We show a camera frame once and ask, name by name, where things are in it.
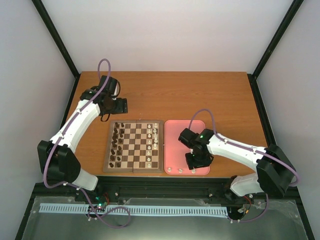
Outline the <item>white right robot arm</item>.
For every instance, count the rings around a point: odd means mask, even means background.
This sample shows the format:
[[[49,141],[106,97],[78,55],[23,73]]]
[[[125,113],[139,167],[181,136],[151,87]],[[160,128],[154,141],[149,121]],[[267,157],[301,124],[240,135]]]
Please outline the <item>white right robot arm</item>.
[[[232,176],[223,192],[229,201],[249,194],[265,193],[283,198],[297,180],[297,172],[283,150],[274,144],[258,147],[234,141],[210,129],[195,133],[185,128],[178,140],[190,151],[185,154],[190,170],[208,167],[215,156],[225,157],[254,171],[245,176]]]

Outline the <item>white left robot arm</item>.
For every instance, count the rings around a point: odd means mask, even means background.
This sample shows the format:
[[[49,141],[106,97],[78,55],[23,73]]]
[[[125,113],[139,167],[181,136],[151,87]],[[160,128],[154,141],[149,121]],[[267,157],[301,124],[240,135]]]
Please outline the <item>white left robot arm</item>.
[[[85,171],[75,156],[77,146],[87,128],[97,117],[128,112],[127,100],[119,98],[120,87],[108,91],[87,89],[63,127],[49,140],[37,146],[43,183],[49,188],[70,185],[86,190],[92,201],[103,198],[104,188],[98,177]]]

